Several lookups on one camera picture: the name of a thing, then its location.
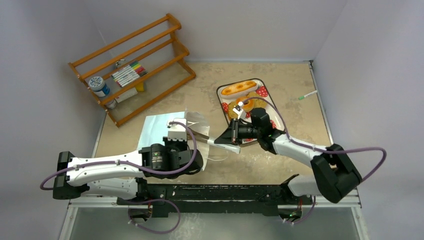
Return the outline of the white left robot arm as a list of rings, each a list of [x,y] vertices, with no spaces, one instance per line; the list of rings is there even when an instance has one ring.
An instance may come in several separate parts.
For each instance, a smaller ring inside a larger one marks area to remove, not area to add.
[[[71,200],[85,195],[111,196],[138,205],[153,197],[147,178],[176,179],[204,166],[203,156],[186,141],[164,140],[126,154],[98,158],[59,154],[52,197]]]

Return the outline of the white strawberry tray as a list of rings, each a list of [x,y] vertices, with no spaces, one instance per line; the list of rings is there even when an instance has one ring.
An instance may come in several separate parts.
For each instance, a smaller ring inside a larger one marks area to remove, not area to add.
[[[270,120],[272,122],[273,127],[274,128],[277,128],[277,129],[280,129],[280,130],[284,130],[285,127],[283,126],[280,117],[278,116],[278,114],[276,113],[276,111],[273,109],[273,107],[275,106],[275,104],[274,104],[274,102],[273,102],[273,100],[271,98],[271,95],[269,94],[269,91],[268,91],[267,87],[265,86],[265,83],[261,79],[258,79],[258,78],[252,78],[252,79],[247,79],[247,80],[255,81],[259,85],[259,87],[257,88],[257,90],[255,90],[254,92],[256,92],[257,94],[259,94],[260,96],[262,96],[262,98],[259,97],[260,100],[263,100],[263,101],[265,101],[267,103],[267,106],[265,108],[265,111],[269,115],[269,118],[270,118]],[[224,114],[224,116],[226,118],[226,122],[227,123],[229,123],[231,121],[231,120],[229,120],[229,117],[228,117],[228,104],[230,102],[236,101],[236,99],[238,99],[238,98],[240,98],[242,96],[237,97],[237,98],[225,99],[225,98],[222,98],[220,96],[220,91],[224,87],[226,87],[226,86],[232,85],[234,83],[242,82],[242,81],[237,81],[237,82],[233,82],[233,83],[227,83],[227,84],[224,84],[224,85],[219,86],[216,89],[216,94],[217,94],[219,103],[220,103],[221,108],[222,108],[222,112],[223,112],[223,114]],[[251,122],[251,111],[250,112],[247,112],[246,119],[243,120],[243,122],[247,122],[247,123],[250,123]]]

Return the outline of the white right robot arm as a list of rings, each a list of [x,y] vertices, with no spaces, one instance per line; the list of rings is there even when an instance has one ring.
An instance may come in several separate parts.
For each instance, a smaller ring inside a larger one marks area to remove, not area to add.
[[[284,202],[292,204],[300,196],[319,195],[336,204],[362,182],[361,174],[348,155],[338,153],[343,150],[340,145],[333,144],[319,150],[306,147],[302,142],[296,144],[285,131],[273,127],[264,108],[254,108],[250,118],[250,123],[232,119],[214,143],[241,145],[243,140],[255,139],[266,152],[289,157],[310,167],[312,175],[293,175],[281,184],[280,196]]]

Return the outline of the orange fake donut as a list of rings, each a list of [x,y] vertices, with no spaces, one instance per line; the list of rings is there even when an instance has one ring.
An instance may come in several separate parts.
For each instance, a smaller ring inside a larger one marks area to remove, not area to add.
[[[242,96],[236,99],[236,103],[243,102],[242,109],[245,112],[250,112],[255,107],[255,99],[250,99],[248,96]]]

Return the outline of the light blue paper bag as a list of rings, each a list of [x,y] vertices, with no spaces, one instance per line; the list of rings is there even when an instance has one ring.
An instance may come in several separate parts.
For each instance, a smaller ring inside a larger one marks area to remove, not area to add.
[[[186,125],[193,131],[197,141],[197,149],[202,155],[203,167],[209,162],[220,162],[228,158],[229,152],[225,149],[213,147],[207,143],[210,133],[210,124],[205,116],[194,111],[171,112],[158,115],[146,116],[141,130],[136,149],[141,150],[152,144],[164,144],[163,137],[168,135],[167,123],[174,119],[186,119]]]

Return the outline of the long fake bread loaf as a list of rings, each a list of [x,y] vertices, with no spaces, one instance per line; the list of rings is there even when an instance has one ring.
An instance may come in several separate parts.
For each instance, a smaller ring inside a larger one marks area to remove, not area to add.
[[[253,80],[245,80],[225,86],[220,92],[223,99],[238,98],[256,91],[259,85]]]

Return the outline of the round brown bread slice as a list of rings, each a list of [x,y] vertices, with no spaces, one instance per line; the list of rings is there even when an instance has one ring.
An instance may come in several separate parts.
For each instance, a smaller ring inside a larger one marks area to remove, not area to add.
[[[262,98],[262,96],[260,96],[258,93],[256,92],[250,92],[247,94],[248,98],[252,98],[252,97],[257,97],[252,99],[253,103],[254,103],[254,108],[266,108],[267,107],[267,103],[264,100],[260,100],[259,98]]]

